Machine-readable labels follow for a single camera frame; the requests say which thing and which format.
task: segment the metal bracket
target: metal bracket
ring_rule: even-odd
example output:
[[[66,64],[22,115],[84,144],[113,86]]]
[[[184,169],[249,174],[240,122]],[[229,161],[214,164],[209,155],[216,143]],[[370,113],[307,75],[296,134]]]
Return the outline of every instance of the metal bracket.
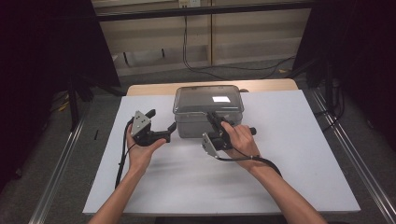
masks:
[[[134,123],[132,124],[132,137],[135,137],[144,128],[150,125],[150,123],[151,119],[137,110],[134,114]]]
[[[218,151],[216,148],[213,146],[212,141],[209,138],[209,135],[207,133],[202,134],[202,148],[206,152],[207,155],[214,157],[214,158],[219,158]]]

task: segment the white tabletop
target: white tabletop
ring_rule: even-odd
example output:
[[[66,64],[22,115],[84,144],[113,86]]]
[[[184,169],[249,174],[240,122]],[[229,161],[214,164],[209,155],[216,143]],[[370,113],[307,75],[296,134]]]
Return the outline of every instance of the white tabletop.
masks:
[[[241,93],[242,123],[255,127],[264,158],[319,212],[356,212],[360,207],[301,91]],[[152,131],[175,120],[175,96],[126,96],[108,139],[83,213],[96,213],[114,190],[123,131],[136,110],[156,109]],[[158,149],[124,213],[142,216],[278,214],[262,185],[235,162],[207,156],[201,139],[181,139]]]

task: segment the hand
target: hand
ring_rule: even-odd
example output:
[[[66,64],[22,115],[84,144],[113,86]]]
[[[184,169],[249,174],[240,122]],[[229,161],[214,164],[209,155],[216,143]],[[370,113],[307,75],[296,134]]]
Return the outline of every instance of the hand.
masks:
[[[149,166],[149,162],[151,161],[151,156],[154,151],[157,148],[161,147],[163,144],[165,144],[166,140],[162,138],[148,147],[141,147],[138,144],[134,145],[135,141],[132,138],[131,131],[132,124],[129,125],[126,134],[127,147],[130,148],[131,146],[133,146],[129,150],[129,170],[140,171],[143,174],[146,172],[146,169]]]
[[[261,156],[253,135],[247,125],[237,125],[232,127],[229,123],[223,121],[221,126],[225,129],[228,135],[230,135],[233,148],[236,148],[247,156]],[[233,159],[245,156],[237,150],[229,149],[224,151]],[[260,161],[238,161],[237,163],[249,172],[254,166],[267,166]]]

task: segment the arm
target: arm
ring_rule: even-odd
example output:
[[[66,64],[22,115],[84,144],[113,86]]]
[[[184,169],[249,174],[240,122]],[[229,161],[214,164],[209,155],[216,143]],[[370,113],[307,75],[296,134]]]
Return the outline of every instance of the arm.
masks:
[[[131,136],[132,126],[128,127],[127,146],[134,144]],[[120,184],[102,205],[99,211],[90,220],[90,223],[118,223],[125,209],[126,204],[131,198],[134,189],[140,178],[149,166],[152,153],[165,143],[165,139],[160,139],[148,147],[135,145],[129,151],[129,170]]]
[[[238,125],[233,128],[227,122],[222,122],[221,125],[230,135],[234,148],[247,155],[260,155],[248,126]],[[231,158],[241,157],[241,154],[234,149],[225,152]],[[300,193],[268,165],[260,161],[238,161],[238,164],[267,189],[288,223],[327,223]]]

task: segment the person's left hand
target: person's left hand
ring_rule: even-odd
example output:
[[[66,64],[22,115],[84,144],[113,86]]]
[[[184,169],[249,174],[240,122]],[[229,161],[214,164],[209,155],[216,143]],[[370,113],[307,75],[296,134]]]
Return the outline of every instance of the person's left hand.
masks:
[[[129,170],[135,170],[138,172],[145,173],[151,161],[151,156],[154,151],[166,143],[165,139],[159,139],[148,147],[141,147],[135,144],[134,139],[131,136],[132,124],[129,125],[126,134],[127,147],[133,146],[129,150]]]

